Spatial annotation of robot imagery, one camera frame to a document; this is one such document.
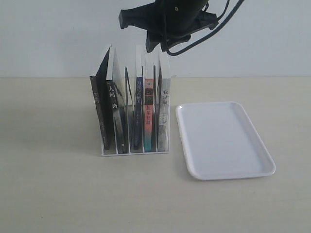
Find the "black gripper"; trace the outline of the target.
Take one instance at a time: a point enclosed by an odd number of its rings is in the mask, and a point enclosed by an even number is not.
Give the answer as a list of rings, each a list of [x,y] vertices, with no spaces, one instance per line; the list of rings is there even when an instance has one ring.
[[[204,11],[207,0],[156,0],[119,13],[121,29],[134,26],[147,31],[145,47],[152,52],[160,44],[165,51],[188,42],[191,34],[218,25],[217,15]]]

